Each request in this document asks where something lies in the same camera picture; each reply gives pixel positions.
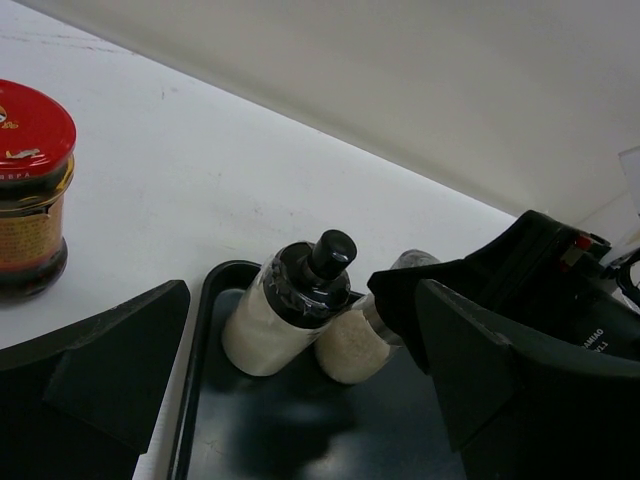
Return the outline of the black-cap white powder bottle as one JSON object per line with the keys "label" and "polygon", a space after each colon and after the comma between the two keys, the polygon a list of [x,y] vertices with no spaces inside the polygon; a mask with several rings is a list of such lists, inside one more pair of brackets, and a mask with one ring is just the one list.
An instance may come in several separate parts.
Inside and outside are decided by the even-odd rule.
{"label": "black-cap white powder bottle", "polygon": [[336,229],[276,252],[225,323],[221,342],[229,361],[254,377],[288,365],[348,305],[347,268],[356,256],[355,242]]}

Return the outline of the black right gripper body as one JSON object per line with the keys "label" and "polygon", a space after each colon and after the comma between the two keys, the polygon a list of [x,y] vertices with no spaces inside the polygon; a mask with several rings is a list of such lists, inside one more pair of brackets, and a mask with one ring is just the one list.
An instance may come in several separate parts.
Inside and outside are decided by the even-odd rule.
{"label": "black right gripper body", "polygon": [[607,241],[529,210],[464,260],[460,293],[586,350],[638,360],[639,315],[613,298]]}

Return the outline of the clear-lid spice grinder bottle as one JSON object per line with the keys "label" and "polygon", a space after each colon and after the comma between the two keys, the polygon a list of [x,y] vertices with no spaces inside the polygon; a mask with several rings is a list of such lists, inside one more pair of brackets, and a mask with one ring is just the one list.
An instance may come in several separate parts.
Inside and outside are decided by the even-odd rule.
{"label": "clear-lid spice grinder bottle", "polygon": [[314,343],[320,368],[345,385],[369,379],[403,347],[403,340],[382,321],[373,293],[336,315]]}

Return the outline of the red-lid dark sauce jar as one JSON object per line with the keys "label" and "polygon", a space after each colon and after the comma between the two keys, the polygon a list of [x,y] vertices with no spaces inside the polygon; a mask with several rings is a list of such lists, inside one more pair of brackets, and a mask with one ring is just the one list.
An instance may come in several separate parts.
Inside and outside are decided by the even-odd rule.
{"label": "red-lid dark sauce jar", "polygon": [[61,104],[1,81],[2,302],[39,295],[64,272],[64,195],[74,176],[76,138]]}

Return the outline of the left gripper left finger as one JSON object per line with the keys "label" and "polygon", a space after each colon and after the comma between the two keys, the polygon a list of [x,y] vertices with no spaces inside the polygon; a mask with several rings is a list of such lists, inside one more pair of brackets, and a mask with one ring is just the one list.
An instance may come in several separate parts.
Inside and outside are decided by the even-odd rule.
{"label": "left gripper left finger", "polygon": [[4,479],[130,479],[145,454],[190,292],[167,281],[1,352]]}

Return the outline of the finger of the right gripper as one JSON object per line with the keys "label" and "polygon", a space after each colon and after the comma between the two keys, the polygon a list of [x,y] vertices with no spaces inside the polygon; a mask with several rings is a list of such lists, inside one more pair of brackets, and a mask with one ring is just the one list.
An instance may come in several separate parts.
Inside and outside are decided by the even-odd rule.
{"label": "finger of the right gripper", "polygon": [[373,273],[367,283],[382,322],[402,340],[417,367],[428,375],[429,359],[415,300],[422,280],[436,280],[458,293],[474,296],[480,265],[472,257],[448,262],[435,257],[400,257],[391,269]]}

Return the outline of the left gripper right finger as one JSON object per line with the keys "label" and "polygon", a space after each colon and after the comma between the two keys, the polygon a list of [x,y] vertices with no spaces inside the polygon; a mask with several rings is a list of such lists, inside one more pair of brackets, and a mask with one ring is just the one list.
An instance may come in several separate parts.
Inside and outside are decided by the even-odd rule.
{"label": "left gripper right finger", "polygon": [[635,479],[639,365],[557,340],[432,280],[416,310],[470,479]]}

